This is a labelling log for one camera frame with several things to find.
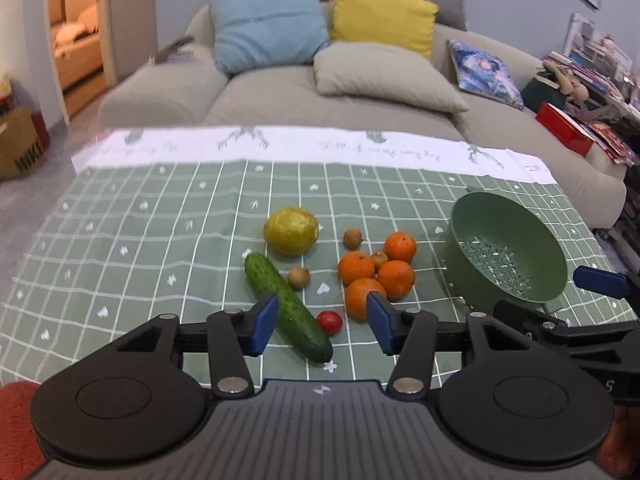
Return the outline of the orange tangerine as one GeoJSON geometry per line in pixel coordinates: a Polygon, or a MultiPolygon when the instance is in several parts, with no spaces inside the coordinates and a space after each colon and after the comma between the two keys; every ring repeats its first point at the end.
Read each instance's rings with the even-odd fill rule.
{"type": "Polygon", "coordinates": [[[408,295],[416,282],[416,274],[409,263],[392,260],[378,270],[378,282],[386,291],[390,301],[401,300],[408,295]]]}
{"type": "Polygon", "coordinates": [[[344,305],[347,314],[357,321],[367,319],[367,296],[370,292],[379,292],[387,297],[384,287],[373,278],[360,278],[350,283],[344,295],[344,305]]]}
{"type": "Polygon", "coordinates": [[[337,275],[343,284],[350,285],[362,278],[373,278],[375,264],[363,252],[349,252],[337,263],[337,275]]]}
{"type": "Polygon", "coordinates": [[[407,232],[396,231],[390,234],[384,242],[383,252],[388,260],[400,260],[405,263],[412,263],[416,255],[416,240],[407,232]]]}

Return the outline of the green cucumber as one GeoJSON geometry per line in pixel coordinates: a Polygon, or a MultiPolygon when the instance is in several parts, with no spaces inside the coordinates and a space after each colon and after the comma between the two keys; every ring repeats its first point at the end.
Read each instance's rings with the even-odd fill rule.
{"type": "Polygon", "coordinates": [[[330,362],[333,347],[329,337],[271,261],[258,252],[251,252],[244,259],[244,272],[248,286],[257,297],[271,294],[277,297],[277,329],[281,336],[309,362],[330,362]]]}

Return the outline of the orange tangerine front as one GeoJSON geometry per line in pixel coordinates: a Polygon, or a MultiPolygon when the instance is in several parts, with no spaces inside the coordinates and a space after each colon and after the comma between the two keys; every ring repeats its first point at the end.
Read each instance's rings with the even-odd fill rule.
{"type": "Polygon", "coordinates": [[[373,278],[360,278],[350,283],[344,295],[344,305],[347,314],[357,321],[367,319],[367,296],[370,292],[379,292],[387,297],[384,287],[373,278]]]}

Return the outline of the red cherry tomato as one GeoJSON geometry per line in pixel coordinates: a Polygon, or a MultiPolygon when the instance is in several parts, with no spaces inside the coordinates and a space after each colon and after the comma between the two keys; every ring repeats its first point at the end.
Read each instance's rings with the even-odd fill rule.
{"type": "Polygon", "coordinates": [[[333,337],[343,328],[343,319],[338,313],[326,310],[320,312],[316,317],[317,323],[326,336],[333,337]]]}

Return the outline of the brown longan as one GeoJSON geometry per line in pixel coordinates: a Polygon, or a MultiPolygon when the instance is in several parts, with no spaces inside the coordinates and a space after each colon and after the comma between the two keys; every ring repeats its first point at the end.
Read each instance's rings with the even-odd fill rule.
{"type": "Polygon", "coordinates": [[[310,283],[310,271],[306,268],[293,268],[288,272],[288,284],[295,290],[303,290],[310,283]]]}
{"type": "Polygon", "coordinates": [[[343,235],[343,245],[348,250],[357,250],[362,244],[363,236],[360,230],[351,228],[347,229],[343,235]]]}
{"type": "Polygon", "coordinates": [[[375,252],[370,255],[370,259],[374,264],[374,273],[378,274],[378,271],[384,266],[384,264],[388,263],[388,257],[385,252],[375,252]]]}

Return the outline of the orange tangerine back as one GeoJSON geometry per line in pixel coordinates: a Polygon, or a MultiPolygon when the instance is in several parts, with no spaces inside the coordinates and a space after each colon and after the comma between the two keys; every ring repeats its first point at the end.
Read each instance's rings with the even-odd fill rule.
{"type": "Polygon", "coordinates": [[[388,260],[400,260],[405,263],[412,263],[416,255],[416,240],[407,232],[396,231],[390,234],[384,242],[383,252],[388,260]]]}

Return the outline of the brown longan back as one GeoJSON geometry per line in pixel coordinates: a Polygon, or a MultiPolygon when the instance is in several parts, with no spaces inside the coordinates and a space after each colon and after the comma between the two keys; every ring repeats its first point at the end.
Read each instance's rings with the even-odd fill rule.
{"type": "Polygon", "coordinates": [[[347,229],[343,235],[343,245],[348,250],[357,250],[362,244],[363,236],[360,230],[351,228],[347,229]]]}

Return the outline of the green colander bowl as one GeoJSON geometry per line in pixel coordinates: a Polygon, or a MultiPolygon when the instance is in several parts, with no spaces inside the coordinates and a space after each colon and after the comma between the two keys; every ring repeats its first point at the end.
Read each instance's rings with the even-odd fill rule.
{"type": "Polygon", "coordinates": [[[500,302],[543,309],[568,282],[564,252],[536,214],[497,193],[468,188],[452,207],[442,248],[446,280],[474,310],[500,302]]]}

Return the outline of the yellow-green round fruit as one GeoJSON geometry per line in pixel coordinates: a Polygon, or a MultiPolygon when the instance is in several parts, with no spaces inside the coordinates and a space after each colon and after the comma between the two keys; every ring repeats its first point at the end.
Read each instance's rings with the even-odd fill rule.
{"type": "Polygon", "coordinates": [[[262,228],[262,234],[272,252],[297,257],[316,244],[319,222],[306,209],[283,207],[270,214],[262,228]]]}

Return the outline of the bed in far room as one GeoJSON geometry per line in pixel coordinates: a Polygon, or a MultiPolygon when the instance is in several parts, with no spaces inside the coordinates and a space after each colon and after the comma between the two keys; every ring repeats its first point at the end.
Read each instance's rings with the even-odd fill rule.
{"type": "Polygon", "coordinates": [[[76,21],[52,25],[50,33],[58,81],[63,91],[103,67],[96,3],[86,6],[76,21]]]}

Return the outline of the cluttered desk with magazines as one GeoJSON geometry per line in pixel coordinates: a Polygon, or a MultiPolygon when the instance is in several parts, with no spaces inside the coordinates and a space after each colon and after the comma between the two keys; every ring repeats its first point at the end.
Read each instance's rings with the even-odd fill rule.
{"type": "Polygon", "coordinates": [[[606,122],[620,140],[639,154],[639,77],[631,73],[631,59],[582,14],[570,18],[564,47],[551,51],[547,61],[578,84],[573,101],[580,117],[606,122]]]}

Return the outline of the dark green bag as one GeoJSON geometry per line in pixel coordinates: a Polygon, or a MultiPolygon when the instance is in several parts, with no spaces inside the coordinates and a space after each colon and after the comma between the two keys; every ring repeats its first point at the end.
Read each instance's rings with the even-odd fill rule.
{"type": "Polygon", "coordinates": [[[560,84],[555,74],[548,70],[536,73],[521,91],[524,105],[534,113],[538,113],[541,105],[549,103],[564,110],[566,95],[560,91],[560,84]]]}

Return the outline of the blue patterned cushion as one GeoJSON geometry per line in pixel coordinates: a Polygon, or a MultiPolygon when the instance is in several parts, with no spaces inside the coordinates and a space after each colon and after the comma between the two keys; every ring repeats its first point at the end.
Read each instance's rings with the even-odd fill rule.
{"type": "Polygon", "coordinates": [[[524,107],[521,92],[500,58],[454,39],[447,41],[447,48],[460,90],[518,110],[524,107]]]}

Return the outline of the light blue cushion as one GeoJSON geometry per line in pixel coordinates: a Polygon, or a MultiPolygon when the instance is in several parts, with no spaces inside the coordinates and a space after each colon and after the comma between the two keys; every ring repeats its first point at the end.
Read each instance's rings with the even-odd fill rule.
{"type": "Polygon", "coordinates": [[[230,76],[310,64],[330,44],[319,0],[210,0],[209,13],[216,65],[230,76]]]}

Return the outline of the yellow cushion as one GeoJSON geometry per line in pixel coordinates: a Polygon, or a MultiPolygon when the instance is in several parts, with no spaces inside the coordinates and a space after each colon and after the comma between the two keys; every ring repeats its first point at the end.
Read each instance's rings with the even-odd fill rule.
{"type": "Polygon", "coordinates": [[[429,60],[438,11],[430,0],[334,0],[331,40],[387,44],[429,60]]]}

